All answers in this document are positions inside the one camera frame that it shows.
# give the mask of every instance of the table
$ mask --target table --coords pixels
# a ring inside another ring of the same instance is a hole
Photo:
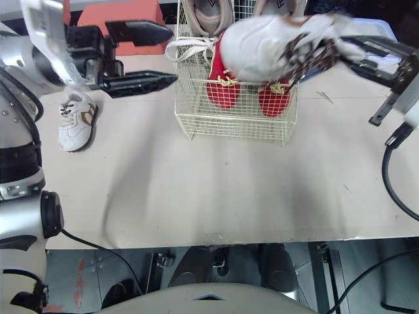
[[[164,56],[122,60],[128,71],[174,72]],[[390,113],[379,128],[368,123],[387,88],[344,65],[302,83],[286,147],[202,135],[189,141],[173,113],[174,91],[120,99],[92,92],[96,135],[77,153],[57,144],[63,95],[42,97],[46,189],[59,193],[67,231],[109,248],[419,235],[380,174],[384,142],[402,117]],[[408,138],[390,165],[394,188],[417,211],[418,140]],[[62,235],[47,247],[84,248]]]

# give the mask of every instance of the wire basket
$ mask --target wire basket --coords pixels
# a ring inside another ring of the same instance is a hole
[[[250,17],[254,3],[235,5],[236,20]],[[182,0],[177,21],[177,39],[192,39]],[[188,48],[178,47],[178,55]],[[177,63],[175,115],[189,139],[195,134],[221,135],[286,145],[297,123],[298,86],[281,84],[274,89],[248,82],[223,86],[208,80],[211,57],[195,54]]]

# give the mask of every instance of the red shoe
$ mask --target red shoe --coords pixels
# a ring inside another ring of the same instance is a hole
[[[220,42],[223,34],[215,43],[215,52],[212,58],[211,71],[208,80],[218,80],[217,83],[207,83],[207,95],[217,107],[230,109],[235,106],[240,93],[240,85],[234,80],[234,75],[224,67],[220,55]]]
[[[281,80],[280,83],[288,84],[288,80]],[[259,92],[259,107],[265,116],[278,116],[288,108],[290,96],[289,86],[269,85]]]

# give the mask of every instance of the orange box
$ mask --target orange box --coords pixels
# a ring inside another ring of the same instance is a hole
[[[163,26],[166,25],[157,0],[132,0],[129,2],[88,5],[81,14],[77,25],[97,25],[105,36],[108,35],[105,22],[129,20],[148,20]],[[133,43],[120,43],[116,54],[117,56],[163,54],[165,48],[166,43],[140,47],[135,47]]]

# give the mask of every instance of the white shoelace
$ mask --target white shoelace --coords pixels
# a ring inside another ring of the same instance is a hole
[[[215,41],[213,38],[194,38],[194,39],[178,39],[168,43],[166,50],[164,51],[166,57],[174,62],[182,62],[187,58],[202,52],[205,61],[211,64],[211,60],[208,60],[207,51],[210,50],[212,53],[215,52]],[[177,47],[191,46],[182,55],[178,56]]]
[[[74,107],[74,104],[64,103],[60,105],[60,115],[61,115],[61,126],[72,126],[74,123],[74,115],[76,112],[73,112],[70,107]]]

